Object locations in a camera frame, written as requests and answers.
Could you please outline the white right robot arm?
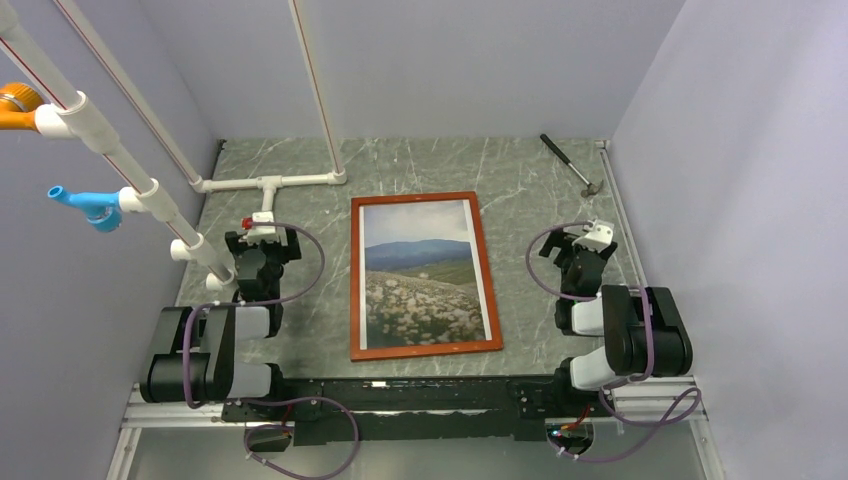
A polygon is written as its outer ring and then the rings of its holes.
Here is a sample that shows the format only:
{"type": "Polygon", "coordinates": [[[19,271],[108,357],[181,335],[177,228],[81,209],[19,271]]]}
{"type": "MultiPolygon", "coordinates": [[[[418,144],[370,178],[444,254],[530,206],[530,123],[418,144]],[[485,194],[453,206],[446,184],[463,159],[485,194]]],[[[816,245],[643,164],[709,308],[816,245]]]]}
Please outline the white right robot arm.
{"type": "Polygon", "coordinates": [[[563,228],[540,236],[541,257],[557,250],[556,289],[531,278],[557,296],[554,322],[566,336],[591,337],[603,345],[588,354],[565,359],[551,388],[557,411],[574,415],[590,392],[649,377],[677,377],[691,369],[694,352],[673,294],[666,287],[605,284],[603,273],[617,243],[607,226],[588,226],[582,234],[563,228]]]}

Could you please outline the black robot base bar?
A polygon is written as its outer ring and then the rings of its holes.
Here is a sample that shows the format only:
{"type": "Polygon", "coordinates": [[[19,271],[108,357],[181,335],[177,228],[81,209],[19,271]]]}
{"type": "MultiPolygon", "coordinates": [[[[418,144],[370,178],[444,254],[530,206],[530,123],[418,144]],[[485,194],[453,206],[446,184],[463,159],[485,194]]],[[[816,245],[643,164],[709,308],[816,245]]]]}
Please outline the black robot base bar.
{"type": "Polygon", "coordinates": [[[288,378],[261,404],[228,402],[232,424],[285,424],[297,446],[363,441],[510,438],[542,441],[548,426],[609,419],[597,394],[548,375],[288,378]]]}

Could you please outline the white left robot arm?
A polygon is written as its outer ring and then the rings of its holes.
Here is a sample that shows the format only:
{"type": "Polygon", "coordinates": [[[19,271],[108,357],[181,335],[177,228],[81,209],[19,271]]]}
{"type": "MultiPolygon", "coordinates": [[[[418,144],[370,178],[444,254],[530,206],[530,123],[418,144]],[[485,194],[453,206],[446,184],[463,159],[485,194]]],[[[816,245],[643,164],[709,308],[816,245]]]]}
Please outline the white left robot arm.
{"type": "Polygon", "coordinates": [[[284,233],[260,240],[247,233],[225,234],[236,267],[237,289],[230,306],[200,310],[191,327],[191,307],[161,310],[147,367],[138,381],[144,401],[184,401],[187,377],[194,403],[248,398],[248,407],[264,420],[285,411],[288,394],[274,383],[281,377],[279,369],[236,360],[238,342],[272,338],[282,325],[284,307],[277,299],[284,267],[302,258],[297,232],[286,228],[284,233]]]}

